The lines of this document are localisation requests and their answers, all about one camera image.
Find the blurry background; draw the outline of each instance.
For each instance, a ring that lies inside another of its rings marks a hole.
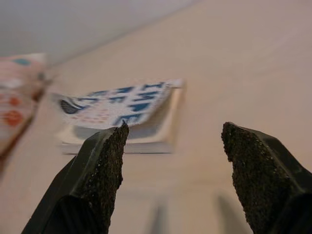
[[[0,56],[44,51],[58,63],[193,1],[4,0]]]

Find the patterned fabric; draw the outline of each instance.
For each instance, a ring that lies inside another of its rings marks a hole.
[[[43,56],[0,58],[0,156],[32,118],[45,85]]]

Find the beige floor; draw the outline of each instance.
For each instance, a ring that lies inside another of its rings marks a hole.
[[[311,11],[307,0],[202,1],[56,68],[49,91],[67,94],[187,81],[176,153],[125,155],[110,233],[148,234],[160,200],[162,233],[251,233],[223,153],[225,121],[278,137],[312,170]],[[57,147],[59,129],[46,96],[1,178],[0,233],[21,232],[71,159]]]

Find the book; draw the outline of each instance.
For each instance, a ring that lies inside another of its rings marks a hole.
[[[179,110],[182,100],[182,95],[184,91],[184,83],[180,80],[174,80],[169,82],[164,82],[164,88],[160,92],[162,95],[153,99],[153,102],[150,106],[152,108],[145,108],[141,111],[136,111],[135,115],[142,114],[144,117],[137,118],[126,117],[133,116],[134,111],[140,109],[139,107],[133,108],[134,104],[128,103],[126,105],[121,105],[120,108],[111,108],[109,113],[112,113],[110,117],[114,116],[114,118],[109,117],[106,119],[105,123],[98,123],[89,121],[88,123],[80,122],[78,119],[69,120],[69,124],[67,124],[64,129],[57,134],[57,138],[61,140],[61,150],[63,154],[77,154],[84,142],[84,140],[94,133],[98,132],[99,129],[105,129],[109,127],[118,126],[120,124],[119,120],[125,121],[129,125],[129,136],[126,142],[126,146],[124,148],[125,153],[127,154],[152,154],[152,153],[172,153],[174,151],[174,144],[176,141],[176,130],[178,125],[178,116]],[[156,84],[149,85],[151,88],[157,88]],[[142,90],[143,86],[137,86],[137,90]],[[133,99],[138,94],[129,95],[130,100]],[[60,96],[57,96],[58,102],[60,103],[63,99],[59,99]],[[116,95],[108,95],[106,100],[115,100]],[[143,106],[141,101],[136,106]],[[105,102],[105,108],[109,109],[109,103]],[[126,107],[132,107],[132,111],[128,112],[125,110]]]

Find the orange spot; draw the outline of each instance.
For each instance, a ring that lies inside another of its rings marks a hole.
[[[20,105],[20,100],[17,97],[12,97],[10,99],[10,104],[12,106],[18,106],[18,105]]]
[[[23,115],[20,112],[13,110],[5,113],[3,119],[8,125],[15,127],[22,122]]]

